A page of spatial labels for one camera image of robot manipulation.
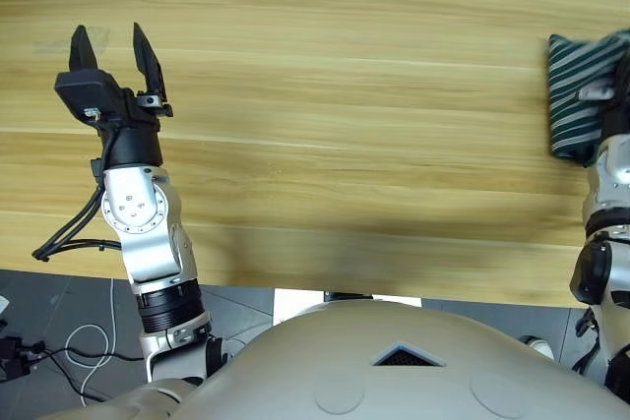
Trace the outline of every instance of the white cable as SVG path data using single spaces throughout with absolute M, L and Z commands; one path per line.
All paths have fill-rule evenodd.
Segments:
M 68 337 L 66 338 L 66 343 L 64 344 L 64 348 L 66 348 L 66 358 L 68 358 L 68 361 L 70 361 L 75 366 L 79 366 L 80 368 L 90 369 L 90 371 L 88 372 L 88 375 L 83 380 L 83 383 L 81 384 L 81 388 L 79 390 L 79 392 L 81 393 L 81 403 L 84 407 L 88 406 L 86 404 L 86 399 L 83 396 L 83 394 L 86 391 L 86 385 L 88 384 L 88 381 L 99 368 L 102 368 L 105 364 L 109 362 L 112 356 L 103 355 L 96 362 L 96 364 L 85 364 L 80 361 L 77 361 L 76 359 L 73 359 L 70 356 L 70 351 L 68 351 L 68 346 L 70 346 L 70 340 L 72 339 L 72 337 L 75 334 L 77 334 L 79 331 L 83 329 L 95 329 L 95 330 L 98 330 L 100 334 L 102 334 L 102 337 L 105 340 L 104 353 L 114 353 L 116 351 L 116 313 L 114 310 L 114 279 L 109 280 L 109 311 L 111 312 L 111 331 L 112 331 L 111 351 L 109 351 L 109 336 L 107 336 L 107 333 L 101 326 L 96 325 L 96 324 L 84 324 L 84 325 L 81 325 L 80 327 L 76 327 L 68 335 Z

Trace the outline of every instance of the white robot body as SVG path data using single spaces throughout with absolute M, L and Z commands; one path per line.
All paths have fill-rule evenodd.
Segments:
M 380 365 L 391 362 L 418 364 Z M 171 416 L 249 418 L 603 420 L 630 418 L 630 408 L 483 324 L 352 300 L 264 332 Z

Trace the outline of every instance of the striped cloth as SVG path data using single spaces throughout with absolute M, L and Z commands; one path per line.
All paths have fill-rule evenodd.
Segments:
M 585 166 L 597 157 L 601 133 L 601 102 L 580 99 L 580 90 L 612 87 L 614 71 L 630 47 L 630 30 L 596 42 L 571 41 L 558 34 L 549 38 L 548 87 L 551 152 Z

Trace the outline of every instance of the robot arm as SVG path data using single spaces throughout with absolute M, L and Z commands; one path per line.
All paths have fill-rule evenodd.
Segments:
M 75 118 L 98 131 L 103 144 L 102 158 L 93 161 L 95 195 L 118 235 L 136 296 L 148 381 L 203 380 L 224 362 L 221 339 L 210 333 L 192 245 L 181 224 L 179 196 L 161 168 L 158 117 L 172 116 L 172 109 L 161 67 L 138 24 L 134 52 L 147 84 L 147 91 L 137 94 L 97 67 L 86 30 L 78 27 L 70 71 L 57 76 L 55 90 Z M 33 255 L 46 260 L 53 253 L 43 248 Z
M 584 202 L 587 242 L 571 291 L 595 314 L 608 362 L 606 385 L 630 402 L 630 50 L 602 107 L 602 133 Z

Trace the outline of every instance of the wood grain surface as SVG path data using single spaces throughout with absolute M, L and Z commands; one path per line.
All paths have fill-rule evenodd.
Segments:
M 549 156 L 551 33 L 627 27 L 630 0 L 0 0 L 0 268 L 124 277 L 120 255 L 30 252 L 92 191 L 99 141 L 52 89 L 88 27 L 175 117 L 165 167 L 200 280 L 574 305 L 585 171 Z M 102 219 L 93 237 L 113 236 Z

